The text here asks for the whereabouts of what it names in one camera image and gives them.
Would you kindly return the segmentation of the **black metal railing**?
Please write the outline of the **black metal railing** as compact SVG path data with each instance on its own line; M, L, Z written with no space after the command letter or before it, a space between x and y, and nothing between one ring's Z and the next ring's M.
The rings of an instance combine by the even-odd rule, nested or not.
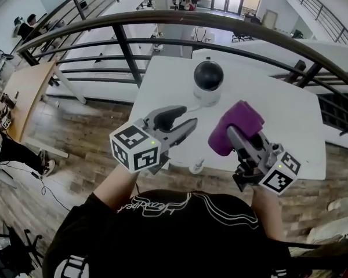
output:
M348 29L345 25L319 0L297 0L312 16L314 21L336 43L348 45Z
M120 0L65 0L49 13L40 17L33 26L33 31L24 40L32 40L38 33L46 33L61 25L69 25L77 21L100 16L102 7L109 7Z
M310 60L312 65L309 69L303 68L300 64L291 66L284 64L282 61L274 60L270 56L263 56L254 52L243 51L236 47L225 47L214 43L205 43L198 41L191 41L186 39L165 39L155 38L129 38L124 30L125 25L143 25L143 24L171 24L171 25L190 25L197 27L218 27L223 31L230 31L237 35L245 35L251 39L260 39L264 42L270 43L274 46L281 47L306 60ZM36 49L54 39L61 37L69 37L73 34L81 34L84 31L98 30L104 27L113 29L115 37L113 39L104 39L99 41L92 41L90 43L72 44L66 47L58 47L53 51L42 52L37 55L32 55L31 49ZM132 51L132 44L145 45L170 45L180 47L190 47L194 50L214 50L217 52L232 54L256 60L260 63L280 68L285 71L284 74L277 74L275 78L284 80L292 85L300 88L307 86L319 86L326 89L325 93L320 94L337 94L348 101L336 89L339 85L348 86L348 72L341 69L333 61L329 60L319 52L312 48L299 43L295 39L281 35L276 31L267 29L262 26L257 26L252 23L247 23L240 20L234 20L228 17L220 17L214 14L204 13L189 13L186 11L171 12L166 10L158 11L143 11L143 12L128 12L111 14L104 17L98 17L91 20L81 21L75 24L67 25L56 31L52 31L41 35L23 45L18 49L19 56L25 60L30 66L39 64L39 59L45 56L55 57L58 53L66 54L69 51L84 49L89 47L109 47L119 46L122 50L120 55L97 55L87 57L77 57L71 59L61 58L56 61L57 65L69 63L84 63L84 62L101 62L101 61L124 61L127 66L125 68L70 68L66 69L67 74L79 74L75 81L93 81L91 77L85 77L85 73L110 73L110 74L130 74L131 80L122 78L103 78L105 82L116 83L134 83L141 85L142 76L146 73L146 69L139 68L138 61L150 61L150 55L138 55Z

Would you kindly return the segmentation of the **person's black printed t-shirt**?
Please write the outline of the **person's black printed t-shirt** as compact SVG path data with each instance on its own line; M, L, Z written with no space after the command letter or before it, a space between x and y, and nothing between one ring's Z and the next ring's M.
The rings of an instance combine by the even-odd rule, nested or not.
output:
M71 209L43 278L270 278L289 258L251 207L226 194L152 190L111 209L95 195Z

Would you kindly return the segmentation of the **white dome camera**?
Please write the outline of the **white dome camera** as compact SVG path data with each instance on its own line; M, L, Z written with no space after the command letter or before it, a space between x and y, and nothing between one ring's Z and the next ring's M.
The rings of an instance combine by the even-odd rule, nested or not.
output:
M193 95L199 107L216 105L222 93L224 72L221 66L207 57L194 70Z

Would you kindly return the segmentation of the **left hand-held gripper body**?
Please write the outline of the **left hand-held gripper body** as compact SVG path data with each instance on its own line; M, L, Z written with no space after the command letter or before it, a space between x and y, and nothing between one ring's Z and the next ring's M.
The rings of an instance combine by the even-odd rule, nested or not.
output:
M114 158L132 174L142 170L156 174L169 161L168 151L161 152L162 142L147 119L126 122L109 139Z

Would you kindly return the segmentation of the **person's right forearm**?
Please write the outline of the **person's right forearm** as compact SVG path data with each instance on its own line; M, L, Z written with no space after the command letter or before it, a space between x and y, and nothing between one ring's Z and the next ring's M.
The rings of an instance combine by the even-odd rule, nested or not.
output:
M261 222L267 237L286 241L278 196L262 186L252 186L252 189L251 208Z

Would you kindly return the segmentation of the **purple cloth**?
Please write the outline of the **purple cloth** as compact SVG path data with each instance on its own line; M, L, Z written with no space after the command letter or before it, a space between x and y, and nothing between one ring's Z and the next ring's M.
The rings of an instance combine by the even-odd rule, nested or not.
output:
M250 140L263 128L264 119L246 101L235 103L220 118L208 138L208 145L220 156L228 156L234 149L227 136L227 129L235 127L245 140Z

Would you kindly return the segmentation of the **black office chair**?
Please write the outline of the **black office chair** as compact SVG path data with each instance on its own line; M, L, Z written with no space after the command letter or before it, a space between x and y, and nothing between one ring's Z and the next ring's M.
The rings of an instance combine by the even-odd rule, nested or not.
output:
M38 241L42 235L36 235L30 240L31 231L24 230L26 241L19 234L3 223L0 233L0 278L16 278L21 274L30 275L35 268L42 268L44 256L37 250Z

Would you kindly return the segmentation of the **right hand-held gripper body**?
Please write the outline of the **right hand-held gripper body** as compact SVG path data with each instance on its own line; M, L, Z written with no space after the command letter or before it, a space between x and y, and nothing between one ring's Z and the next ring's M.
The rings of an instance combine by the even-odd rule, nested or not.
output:
M301 163L281 144L270 144L255 159L245 159L233 175L239 189L247 185L262 186L276 195L282 195L296 180Z

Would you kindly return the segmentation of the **person's left forearm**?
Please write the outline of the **person's left forearm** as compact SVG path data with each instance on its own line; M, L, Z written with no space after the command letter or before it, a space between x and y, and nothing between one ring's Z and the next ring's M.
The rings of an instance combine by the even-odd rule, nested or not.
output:
M109 208L117 211L130 199L138 175L119 164L93 193Z

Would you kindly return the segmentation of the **wooden table with white legs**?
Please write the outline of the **wooden table with white legs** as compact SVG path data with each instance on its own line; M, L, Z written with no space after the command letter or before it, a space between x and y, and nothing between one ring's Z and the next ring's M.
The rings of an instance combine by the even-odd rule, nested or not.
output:
M12 74L3 91L12 101L16 102L11 113L14 120L9 127L8 135L18 143L29 144L62 158L67 158L68 153L31 138L27 133L32 114L41 97L46 93L49 81L53 76L56 76L82 104L86 104L85 97L59 70L55 61L23 68Z

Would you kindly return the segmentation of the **black staircase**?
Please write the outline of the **black staircase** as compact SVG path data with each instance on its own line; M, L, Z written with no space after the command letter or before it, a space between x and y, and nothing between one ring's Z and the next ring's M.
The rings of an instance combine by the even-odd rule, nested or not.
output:
M348 101L337 94L318 94L317 97L324 125L340 130L340 136L348 134Z

